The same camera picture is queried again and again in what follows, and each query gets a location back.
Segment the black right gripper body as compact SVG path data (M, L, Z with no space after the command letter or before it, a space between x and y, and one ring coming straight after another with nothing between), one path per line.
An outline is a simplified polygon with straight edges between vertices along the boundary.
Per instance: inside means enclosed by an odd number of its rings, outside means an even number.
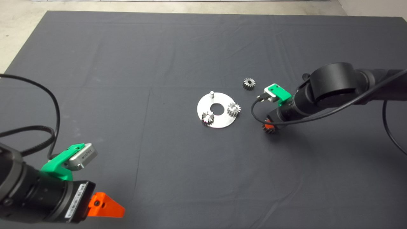
M272 123L285 123L289 121L289 109L286 107L277 107L276 109L267 113L266 117Z

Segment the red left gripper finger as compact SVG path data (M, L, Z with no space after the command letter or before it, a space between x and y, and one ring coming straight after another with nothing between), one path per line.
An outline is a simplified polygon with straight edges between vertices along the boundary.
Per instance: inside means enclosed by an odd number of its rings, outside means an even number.
M88 217L123 218L125 208L106 193L96 192L88 204Z

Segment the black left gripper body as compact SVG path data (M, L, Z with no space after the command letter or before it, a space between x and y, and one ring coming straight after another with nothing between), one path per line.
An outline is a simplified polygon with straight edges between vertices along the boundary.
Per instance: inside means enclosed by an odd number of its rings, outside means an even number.
M65 184L67 190L62 202L62 222L80 223L87 218L96 184L91 181L66 181Z

